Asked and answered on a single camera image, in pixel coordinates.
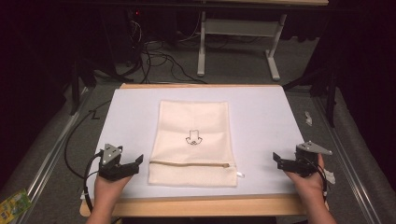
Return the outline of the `wooden table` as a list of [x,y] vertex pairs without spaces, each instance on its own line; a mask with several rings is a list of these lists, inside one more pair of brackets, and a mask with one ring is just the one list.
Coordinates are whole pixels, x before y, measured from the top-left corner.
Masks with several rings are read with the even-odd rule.
[[[119,89],[160,88],[163,85],[124,84]],[[256,87],[274,85],[168,85],[172,88]],[[236,217],[292,216],[304,213],[301,200],[293,194],[175,197],[120,200],[116,217]]]

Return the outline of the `white metal desk frame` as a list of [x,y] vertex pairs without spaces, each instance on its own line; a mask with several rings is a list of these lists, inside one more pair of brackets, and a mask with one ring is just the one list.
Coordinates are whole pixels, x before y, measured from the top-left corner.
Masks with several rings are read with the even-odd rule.
[[276,66],[275,53],[286,18],[287,15],[282,14],[278,21],[208,19],[205,12],[202,12],[197,76],[203,77],[205,75],[205,38],[207,35],[240,35],[269,37],[273,40],[271,48],[266,49],[264,53],[272,80],[279,81],[280,74]]

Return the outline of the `black metal stand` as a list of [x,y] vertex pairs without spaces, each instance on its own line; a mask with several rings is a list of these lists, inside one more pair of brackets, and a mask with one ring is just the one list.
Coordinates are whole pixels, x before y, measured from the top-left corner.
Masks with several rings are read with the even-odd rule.
[[335,90],[337,82],[337,68],[319,68],[314,72],[296,78],[293,81],[282,86],[284,91],[291,90],[294,87],[311,84],[310,95],[319,97],[326,95],[325,116],[329,124],[334,127],[334,107]]
[[94,77],[95,70],[98,70],[109,77],[115,78],[118,81],[126,81],[124,77],[118,75],[115,71],[106,69],[104,66],[89,59],[75,59],[71,72],[72,115],[75,115],[78,112],[78,108],[82,105],[82,92],[80,90],[80,83],[83,83],[87,88],[93,88],[96,86],[96,79]]

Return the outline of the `green printed packet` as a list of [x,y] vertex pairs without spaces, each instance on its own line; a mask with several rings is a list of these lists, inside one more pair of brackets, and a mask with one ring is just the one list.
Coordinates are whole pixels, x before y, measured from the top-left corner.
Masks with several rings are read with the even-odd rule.
[[21,189],[0,203],[0,224],[9,224],[32,206],[26,189]]

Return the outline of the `person's right hand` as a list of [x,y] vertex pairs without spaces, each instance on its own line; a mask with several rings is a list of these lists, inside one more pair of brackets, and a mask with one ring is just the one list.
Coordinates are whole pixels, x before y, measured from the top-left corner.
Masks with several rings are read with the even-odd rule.
[[308,177],[301,177],[295,173],[286,172],[286,176],[293,182],[303,203],[324,203],[323,181],[319,173]]

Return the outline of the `person's left hand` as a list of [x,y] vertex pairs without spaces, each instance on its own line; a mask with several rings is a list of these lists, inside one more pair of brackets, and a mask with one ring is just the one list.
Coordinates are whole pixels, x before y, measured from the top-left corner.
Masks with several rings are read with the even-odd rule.
[[97,176],[94,182],[94,204],[114,205],[130,180],[130,176],[116,181],[109,181]]

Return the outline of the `white table mat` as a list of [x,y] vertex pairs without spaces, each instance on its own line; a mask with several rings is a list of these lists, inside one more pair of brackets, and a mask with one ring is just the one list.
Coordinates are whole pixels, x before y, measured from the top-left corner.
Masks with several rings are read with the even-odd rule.
[[[235,188],[178,188],[149,183],[149,156],[160,101],[229,104],[232,149],[239,172]],[[124,189],[124,199],[293,194],[290,179],[273,154],[293,159],[304,141],[283,89],[274,86],[118,89],[113,94],[97,149],[122,146],[121,162],[144,157],[140,171]]]

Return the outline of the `cream zippered cloth bag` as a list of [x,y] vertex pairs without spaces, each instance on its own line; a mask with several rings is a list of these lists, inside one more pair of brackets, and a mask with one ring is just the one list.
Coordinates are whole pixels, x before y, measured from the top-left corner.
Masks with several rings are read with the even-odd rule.
[[160,102],[148,182],[172,187],[236,187],[229,104]]

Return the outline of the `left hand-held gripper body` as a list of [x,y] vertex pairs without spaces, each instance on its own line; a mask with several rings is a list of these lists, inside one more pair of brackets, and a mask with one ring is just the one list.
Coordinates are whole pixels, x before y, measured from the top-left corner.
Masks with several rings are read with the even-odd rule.
[[121,147],[105,144],[105,149],[99,162],[99,176],[108,181],[117,181],[134,174],[134,167],[131,163],[120,164],[121,152]]

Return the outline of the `metal floor rail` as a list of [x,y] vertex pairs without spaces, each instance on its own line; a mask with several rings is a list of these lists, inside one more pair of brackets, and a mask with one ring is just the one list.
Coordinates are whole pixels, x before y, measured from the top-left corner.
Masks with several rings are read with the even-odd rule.
[[44,187],[46,187],[50,176],[59,160],[63,154],[63,148],[66,142],[66,138],[71,133],[71,129],[75,125],[80,115],[81,108],[86,104],[87,100],[92,94],[92,88],[84,87],[82,91],[78,92],[80,98],[80,103],[77,106],[76,111],[73,115],[68,117],[68,120],[62,129],[60,135],[58,136],[54,146],[49,151],[42,164],[40,165],[32,184],[29,186],[27,193],[31,200],[32,205],[25,211],[22,215],[17,217],[15,220],[11,221],[10,224],[26,224],[28,218],[33,212],[36,202],[38,201]]
[[322,101],[318,97],[314,97],[312,102],[319,112],[321,120],[324,122],[326,129],[328,130],[335,149],[333,150],[333,155],[339,161],[341,168],[346,176],[347,182],[351,187],[351,191],[362,211],[362,214],[367,222],[367,224],[382,224],[372,201],[367,193],[366,187],[364,187],[361,179],[353,167],[350,158],[347,155],[346,149],[344,148],[341,139],[335,130],[335,128],[330,124],[326,116],[326,109],[322,104]]

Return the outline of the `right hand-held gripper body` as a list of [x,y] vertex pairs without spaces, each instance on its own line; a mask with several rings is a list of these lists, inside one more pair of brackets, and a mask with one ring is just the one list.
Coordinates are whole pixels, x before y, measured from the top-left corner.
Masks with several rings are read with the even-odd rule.
[[318,169],[318,154],[332,155],[332,151],[318,144],[308,141],[296,146],[293,172],[301,177],[307,177]]

